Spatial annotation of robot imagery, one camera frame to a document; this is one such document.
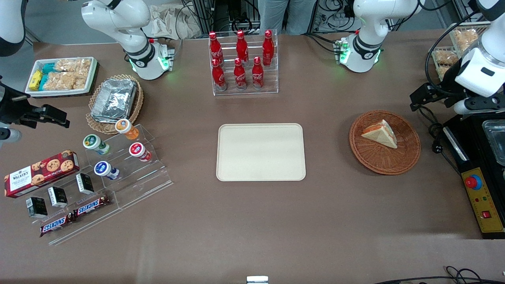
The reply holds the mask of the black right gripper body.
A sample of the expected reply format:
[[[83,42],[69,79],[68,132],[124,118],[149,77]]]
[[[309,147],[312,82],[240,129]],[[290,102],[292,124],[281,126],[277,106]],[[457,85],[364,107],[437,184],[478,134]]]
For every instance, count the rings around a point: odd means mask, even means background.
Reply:
[[[20,124],[20,120],[33,114],[33,106],[28,102],[30,95],[0,83],[0,121],[4,124]]]

